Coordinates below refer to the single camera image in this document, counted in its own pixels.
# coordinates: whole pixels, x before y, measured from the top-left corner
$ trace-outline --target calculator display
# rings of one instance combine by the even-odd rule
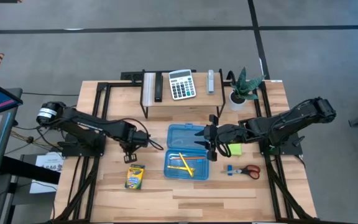
[[[179,77],[185,77],[188,75],[191,75],[191,72],[174,73],[174,74],[170,74],[169,77],[170,78],[179,78]]]

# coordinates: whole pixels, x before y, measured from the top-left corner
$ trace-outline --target red scissors handle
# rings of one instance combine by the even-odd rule
[[[242,174],[247,174],[248,176],[250,176],[252,179],[257,180],[259,179],[260,175],[260,168],[258,166],[255,165],[248,165],[246,166],[246,168],[244,168],[242,170]]]

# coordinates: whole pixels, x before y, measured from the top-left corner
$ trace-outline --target scissors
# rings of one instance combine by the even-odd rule
[[[228,170],[224,171],[226,174],[246,174],[250,176],[252,179],[257,180],[259,179],[260,168],[255,165],[248,165],[243,169],[237,170]]]

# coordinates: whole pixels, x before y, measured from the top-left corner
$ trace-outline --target crayola box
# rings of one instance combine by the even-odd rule
[[[131,165],[128,169],[125,188],[140,189],[142,187],[142,178],[144,174],[144,165]]]

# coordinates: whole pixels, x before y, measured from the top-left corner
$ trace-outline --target potted plant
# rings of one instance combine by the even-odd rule
[[[257,77],[247,82],[246,80],[247,72],[244,67],[241,70],[240,76],[236,81],[236,84],[231,86],[233,87],[233,92],[230,94],[231,109],[234,111],[239,111],[244,108],[244,104],[247,100],[256,100],[257,95],[252,93],[252,90],[258,88],[259,84],[265,78],[265,76]]]

